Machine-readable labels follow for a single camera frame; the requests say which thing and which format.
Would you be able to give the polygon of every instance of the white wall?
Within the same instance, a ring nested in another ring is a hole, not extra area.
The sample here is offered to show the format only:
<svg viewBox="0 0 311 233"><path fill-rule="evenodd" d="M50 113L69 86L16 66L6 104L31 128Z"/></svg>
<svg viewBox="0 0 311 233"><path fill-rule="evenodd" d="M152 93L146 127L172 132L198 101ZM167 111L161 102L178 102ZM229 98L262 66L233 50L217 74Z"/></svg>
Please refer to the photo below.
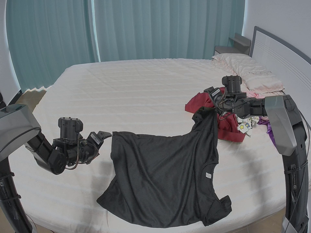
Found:
<svg viewBox="0 0 311 233"><path fill-rule="evenodd" d="M13 68L6 36L6 0L0 0L0 93L9 104L21 89Z"/></svg>
<svg viewBox="0 0 311 233"><path fill-rule="evenodd" d="M267 30L311 57L311 0L246 0L243 35Z"/></svg>

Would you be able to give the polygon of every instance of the purple garment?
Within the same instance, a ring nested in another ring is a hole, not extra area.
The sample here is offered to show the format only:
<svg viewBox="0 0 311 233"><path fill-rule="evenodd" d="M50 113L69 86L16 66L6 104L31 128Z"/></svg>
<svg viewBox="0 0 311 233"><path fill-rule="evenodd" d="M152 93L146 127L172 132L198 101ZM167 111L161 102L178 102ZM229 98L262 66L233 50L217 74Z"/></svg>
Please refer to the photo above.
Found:
<svg viewBox="0 0 311 233"><path fill-rule="evenodd" d="M270 121L269 120L262 120L260 117L259 122L257 124L265 124L267 126L267 134L270 136L270 139L271 139L273 145L276 147Z"/></svg>

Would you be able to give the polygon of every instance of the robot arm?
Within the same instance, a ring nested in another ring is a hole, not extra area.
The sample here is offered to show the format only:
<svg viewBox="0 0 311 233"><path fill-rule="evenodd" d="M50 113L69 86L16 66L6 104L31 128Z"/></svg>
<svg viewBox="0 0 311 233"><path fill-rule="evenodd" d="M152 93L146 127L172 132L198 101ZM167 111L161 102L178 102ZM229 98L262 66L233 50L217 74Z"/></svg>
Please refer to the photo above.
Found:
<svg viewBox="0 0 311 233"><path fill-rule="evenodd" d="M78 118L61 117L58 120L60 138L51 145L41 132L41 126L26 105L13 104L0 109L0 207L16 233L35 233L35 226L28 220L13 182L8 157L25 145L37 164L61 174L66 166L90 164L98 155L108 132L91 132L84 139L80 132L83 123Z"/></svg>
<svg viewBox="0 0 311 233"><path fill-rule="evenodd" d="M225 93L210 87L208 92L219 115L234 113L239 118L268 116L276 148L282 155L286 183L286 213L282 233L307 232L309 173L305 141L307 134L300 111L290 95L264 99L247 98L239 76L222 78Z"/></svg>

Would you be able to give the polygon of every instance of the pillow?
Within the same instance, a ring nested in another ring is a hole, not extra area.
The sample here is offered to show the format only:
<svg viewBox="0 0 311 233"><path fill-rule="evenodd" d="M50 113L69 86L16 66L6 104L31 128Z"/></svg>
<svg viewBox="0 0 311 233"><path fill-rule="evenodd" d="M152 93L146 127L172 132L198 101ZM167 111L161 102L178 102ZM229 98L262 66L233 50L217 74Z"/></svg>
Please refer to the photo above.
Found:
<svg viewBox="0 0 311 233"><path fill-rule="evenodd" d="M241 76L243 83L251 91L259 93L283 90L283 83L262 67L250 56L242 53L222 53L212 57L228 68L228 71Z"/></svg>

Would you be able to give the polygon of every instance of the black t-shirt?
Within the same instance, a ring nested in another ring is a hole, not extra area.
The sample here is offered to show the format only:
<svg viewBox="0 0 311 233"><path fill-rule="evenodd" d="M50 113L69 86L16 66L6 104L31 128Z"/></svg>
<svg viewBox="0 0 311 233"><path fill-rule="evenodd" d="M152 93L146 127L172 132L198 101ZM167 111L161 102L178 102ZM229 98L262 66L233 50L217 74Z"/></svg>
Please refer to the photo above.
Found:
<svg viewBox="0 0 311 233"><path fill-rule="evenodd" d="M216 112L201 107L192 119L188 134L173 137L113 132L116 176L97 202L127 222L155 228L207 226L227 216L231 200L219 200L212 184Z"/></svg>

